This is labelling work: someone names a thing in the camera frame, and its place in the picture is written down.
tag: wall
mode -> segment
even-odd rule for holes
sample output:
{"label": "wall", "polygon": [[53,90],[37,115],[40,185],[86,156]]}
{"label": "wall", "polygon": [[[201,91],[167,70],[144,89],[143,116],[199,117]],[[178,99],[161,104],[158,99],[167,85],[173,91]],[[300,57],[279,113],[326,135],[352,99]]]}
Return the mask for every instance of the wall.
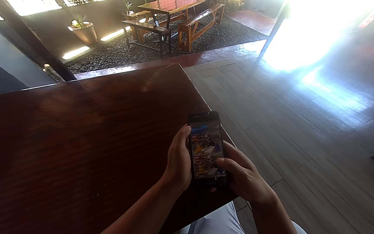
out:
{"label": "wall", "polygon": [[29,88],[54,84],[33,61],[0,34],[0,67]]}
{"label": "wall", "polygon": [[[130,0],[130,2],[134,6],[144,3],[143,0]],[[87,6],[75,6],[69,9],[74,13],[85,15],[86,20],[94,24],[98,40],[122,29],[122,13],[126,12],[122,0],[92,2]],[[65,52],[85,46],[67,28],[73,20],[73,16],[67,9],[50,10],[23,16],[23,18],[44,45],[57,57],[62,57]]]}

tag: image on phone screen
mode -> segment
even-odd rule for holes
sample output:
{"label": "image on phone screen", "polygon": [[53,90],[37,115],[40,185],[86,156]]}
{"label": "image on phone screen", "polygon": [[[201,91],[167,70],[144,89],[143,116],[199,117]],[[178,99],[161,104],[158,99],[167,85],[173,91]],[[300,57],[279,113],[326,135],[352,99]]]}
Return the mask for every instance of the image on phone screen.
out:
{"label": "image on phone screen", "polygon": [[223,145],[218,120],[190,123],[191,146],[195,178],[226,176],[216,159],[223,157]]}

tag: smartphone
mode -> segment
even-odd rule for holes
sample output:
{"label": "smartphone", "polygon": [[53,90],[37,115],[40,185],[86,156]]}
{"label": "smartphone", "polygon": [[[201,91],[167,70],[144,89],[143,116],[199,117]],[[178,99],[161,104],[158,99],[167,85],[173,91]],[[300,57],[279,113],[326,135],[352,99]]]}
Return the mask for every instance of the smartphone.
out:
{"label": "smartphone", "polygon": [[187,124],[191,126],[189,152],[193,184],[209,188],[226,185],[226,171],[216,164],[216,159],[226,155],[219,113],[209,111],[189,114]]}

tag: wooden bench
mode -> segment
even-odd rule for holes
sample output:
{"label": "wooden bench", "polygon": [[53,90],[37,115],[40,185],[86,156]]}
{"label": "wooden bench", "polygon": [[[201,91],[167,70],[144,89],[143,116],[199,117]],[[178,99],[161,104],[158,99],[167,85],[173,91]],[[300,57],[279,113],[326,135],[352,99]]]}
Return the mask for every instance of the wooden bench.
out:
{"label": "wooden bench", "polygon": [[[145,23],[148,23],[150,19],[153,19],[154,17],[152,16],[150,11],[143,10],[137,13],[133,13],[130,15],[125,15],[124,19],[125,20],[136,20],[139,22],[139,20],[143,19],[145,17]],[[185,18],[185,14],[179,14],[174,17],[171,17],[170,22],[174,22],[179,19]],[[160,27],[165,26],[167,24],[167,20],[164,20],[162,22],[159,22],[158,25]],[[132,29],[132,36],[135,38],[135,30],[131,27]],[[138,30],[138,37],[140,42],[145,42],[144,40],[144,34],[148,33],[148,30]]]}
{"label": "wooden bench", "polygon": [[[183,49],[191,52],[192,42],[196,40],[199,36],[201,36],[203,33],[205,33],[205,31],[207,31],[213,24],[220,24],[221,18],[223,17],[223,12],[224,4],[217,3],[211,8],[196,15],[194,18],[191,18],[184,23],[178,24],[178,49]],[[196,32],[200,20],[205,16],[208,16],[209,14],[213,16],[213,20],[200,31]],[[182,41],[182,33],[187,34],[187,39],[184,42]]]}
{"label": "wooden bench", "polygon": [[[128,37],[128,33],[125,29],[125,26],[123,28],[123,32],[125,33],[125,39],[126,39],[126,44],[128,45],[128,48],[130,49],[131,48],[131,44],[135,44],[135,45],[139,45],[139,46],[142,46],[144,48],[148,48],[150,50],[155,50],[155,51],[159,51],[160,52],[160,55],[161,55],[161,58],[163,57],[164,55],[164,50],[163,50],[163,36],[164,35],[169,35],[171,36],[171,30],[169,29],[166,29],[166,28],[163,28],[163,27],[160,27],[160,26],[155,26],[153,24],[148,24],[148,23],[140,23],[138,22],[137,20],[122,20],[122,22],[125,24],[125,25],[129,25],[132,27],[132,29],[134,30],[134,34],[135,34],[135,38],[134,38],[134,41],[133,42],[129,42],[129,37]],[[158,33],[159,35],[159,43],[160,43],[160,49],[157,50],[155,48],[152,48],[152,47],[149,47],[148,45],[143,45],[141,43],[139,43],[140,39],[139,39],[139,30],[146,30],[146,31],[150,31],[150,32],[154,32],[154,33]],[[171,40],[168,41],[168,53],[171,54]]]}

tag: plant pot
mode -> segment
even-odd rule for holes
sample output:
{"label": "plant pot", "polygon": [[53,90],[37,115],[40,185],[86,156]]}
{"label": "plant pot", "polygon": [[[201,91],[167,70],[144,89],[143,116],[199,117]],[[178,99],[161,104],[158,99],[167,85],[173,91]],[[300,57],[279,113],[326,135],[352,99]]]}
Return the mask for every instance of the plant pot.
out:
{"label": "plant pot", "polygon": [[70,26],[73,32],[86,44],[94,44],[98,42],[98,37],[96,36],[95,28],[92,23],[85,24],[86,27],[78,28],[74,25]]}

